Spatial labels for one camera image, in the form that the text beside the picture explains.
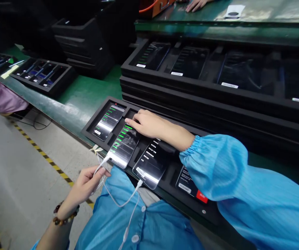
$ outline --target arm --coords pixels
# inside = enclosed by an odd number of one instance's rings
[[[105,168],[101,168],[93,176],[97,166],[85,168],[80,172],[79,178],[72,187],[69,195],[60,206],[57,217],[61,220],[69,218],[76,210],[77,206],[86,201],[91,193],[98,186],[103,175],[111,176]],[[38,242],[37,250],[66,250],[69,244],[69,233],[72,228],[73,221],[66,225],[55,225],[51,222]]]
[[[258,249],[299,249],[299,185],[248,166],[248,151],[233,137],[194,137],[148,112],[139,111],[134,118],[140,124],[131,120],[130,125],[184,151],[181,162],[197,188],[218,201],[221,214],[243,237]]]

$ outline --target orange cable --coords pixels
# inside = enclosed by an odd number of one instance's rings
[[[155,5],[158,1],[159,1],[159,0],[155,0],[155,2],[154,2],[151,6],[145,8],[145,9],[143,9],[143,10],[140,10],[139,13],[143,13],[143,12],[145,12],[145,11],[147,11],[147,10],[153,8],[154,5]]]

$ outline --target earphone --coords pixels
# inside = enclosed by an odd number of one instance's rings
[[[99,165],[99,166],[97,167],[97,169],[95,170],[94,175],[96,174],[96,172],[97,172],[101,167],[103,167],[103,164],[106,163],[106,162],[109,160],[109,158],[110,158],[109,156],[106,156],[104,159],[101,160],[101,157],[100,157],[99,155],[97,155],[97,159],[98,159],[98,161],[100,162],[100,165]],[[103,178],[102,178],[102,180],[101,180],[101,182],[100,182],[100,184],[97,186],[96,190],[99,189],[100,186],[103,184],[104,187],[106,188],[106,190],[108,191],[109,195],[111,196],[112,200],[114,201],[114,203],[115,203],[118,207],[120,207],[120,208],[123,207],[123,206],[125,206],[127,203],[129,203],[129,201],[132,199],[132,197],[133,197],[133,196],[135,195],[135,193],[138,191],[139,187],[141,187],[141,185],[143,184],[143,181],[142,181],[142,180],[139,180],[138,183],[137,183],[137,185],[136,185],[136,187],[135,187],[135,189],[134,189],[133,194],[131,195],[131,197],[130,197],[124,204],[119,205],[119,204],[115,201],[115,199],[113,198],[113,196],[111,195],[110,191],[107,189],[107,187],[106,187],[106,185],[105,185],[105,182],[104,182],[105,179],[106,179],[106,177],[105,177],[105,175],[104,175]],[[139,203],[139,200],[140,200],[140,194],[138,193],[138,201],[136,202],[135,207],[134,207],[134,209],[133,209],[133,211],[132,211],[131,218],[130,218],[130,220],[129,220],[129,222],[128,222],[128,226],[126,227],[125,232],[124,232],[124,235],[123,235],[123,242],[122,242],[122,244],[121,244],[121,246],[119,247],[118,250],[122,250],[123,245],[124,245],[124,243],[126,242],[126,239],[127,239],[127,236],[128,236],[128,230],[129,230],[129,228],[130,228],[130,224],[131,224],[131,220],[132,220],[134,211],[135,211],[135,209],[136,209],[136,207],[137,207],[137,205],[138,205],[138,203]]]

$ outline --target blue sleeve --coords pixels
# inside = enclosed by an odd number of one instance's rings
[[[198,189],[257,249],[299,249],[299,185],[248,165],[248,151],[227,135],[196,136],[180,153]]]

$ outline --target green workbench surface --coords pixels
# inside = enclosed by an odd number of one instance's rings
[[[5,52],[17,57],[19,60],[26,59],[16,47]],[[120,66],[115,66],[104,80],[97,80],[85,76],[78,76],[77,79],[63,92],[56,100],[35,92],[12,77],[3,79],[0,82],[31,103],[37,109],[51,117],[75,137],[86,142],[91,147],[94,143],[81,134],[81,130],[90,120],[96,110],[100,107],[107,96],[122,99],[122,91],[119,83],[121,76]],[[282,164],[278,164],[267,158],[249,153],[249,164],[256,167],[271,169],[286,175],[299,184],[299,169]],[[127,172],[134,176],[132,170],[126,168]],[[221,239],[237,249],[252,249],[242,236],[237,234],[228,222],[215,226],[208,222],[193,210],[175,199],[169,193],[157,187],[155,192],[168,203],[179,209],[187,216],[192,217]]]
[[[229,5],[245,5],[239,19],[225,19]],[[136,21],[138,32],[201,39],[299,46],[299,1],[218,0],[194,13],[174,4],[153,20]]]

